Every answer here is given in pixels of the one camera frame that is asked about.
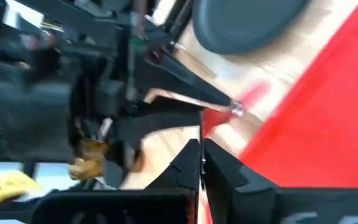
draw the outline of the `wooden surface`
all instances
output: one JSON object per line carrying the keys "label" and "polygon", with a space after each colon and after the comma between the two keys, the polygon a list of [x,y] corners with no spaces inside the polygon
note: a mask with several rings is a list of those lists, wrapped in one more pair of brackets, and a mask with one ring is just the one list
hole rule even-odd
{"label": "wooden surface", "polygon": [[[173,0],[162,0],[155,14],[161,23]],[[235,97],[260,79],[268,80],[270,92],[241,118],[218,127],[211,135],[219,145],[238,155],[302,72],[317,56],[329,38],[358,5],[358,0],[311,0],[307,10],[286,33],[268,46],[243,56],[221,56],[208,52],[197,42],[192,26],[184,33],[177,58],[190,70],[227,94]],[[155,91],[156,94],[184,99]],[[177,128],[151,134],[144,141],[146,166],[132,174],[129,189],[141,189],[156,178],[178,154],[185,143],[197,137],[198,128]],[[204,193],[200,197],[199,223],[204,223]]]}

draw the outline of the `yellow label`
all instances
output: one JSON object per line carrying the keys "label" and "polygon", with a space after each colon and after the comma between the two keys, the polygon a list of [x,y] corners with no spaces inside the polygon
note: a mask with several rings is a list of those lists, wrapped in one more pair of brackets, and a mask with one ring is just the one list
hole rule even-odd
{"label": "yellow label", "polygon": [[0,203],[35,189],[41,189],[41,186],[21,171],[0,172]]}

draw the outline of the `black machine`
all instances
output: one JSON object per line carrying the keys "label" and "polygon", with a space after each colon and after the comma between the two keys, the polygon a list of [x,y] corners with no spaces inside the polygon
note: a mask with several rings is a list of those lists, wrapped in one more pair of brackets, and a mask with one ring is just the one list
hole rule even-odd
{"label": "black machine", "polygon": [[[20,29],[6,26],[0,2],[0,161],[21,161],[28,175],[36,162],[68,162],[92,146],[104,157],[98,174],[119,187],[144,136],[201,124],[204,107],[162,97],[146,103],[150,89],[235,105],[172,55],[191,4],[177,3],[156,26],[145,19],[154,1],[18,2],[49,24],[39,29],[22,19]],[[102,133],[106,118],[112,125]],[[214,223],[358,223],[357,189],[281,188],[202,136],[144,190],[92,190],[95,180],[87,179],[42,198],[4,202],[0,220],[197,223],[201,180]]]}

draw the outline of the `yellow tag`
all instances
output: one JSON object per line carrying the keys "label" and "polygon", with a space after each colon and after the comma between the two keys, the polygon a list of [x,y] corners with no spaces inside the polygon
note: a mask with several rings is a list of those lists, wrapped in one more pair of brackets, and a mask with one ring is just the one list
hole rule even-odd
{"label": "yellow tag", "polygon": [[0,172],[0,203],[35,189],[41,189],[41,186],[18,170]]}

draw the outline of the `yellow sticker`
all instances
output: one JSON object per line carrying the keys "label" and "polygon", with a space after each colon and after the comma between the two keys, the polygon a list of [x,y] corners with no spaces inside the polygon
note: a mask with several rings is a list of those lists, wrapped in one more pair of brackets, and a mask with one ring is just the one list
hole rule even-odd
{"label": "yellow sticker", "polygon": [[0,203],[42,187],[21,171],[0,172]]}

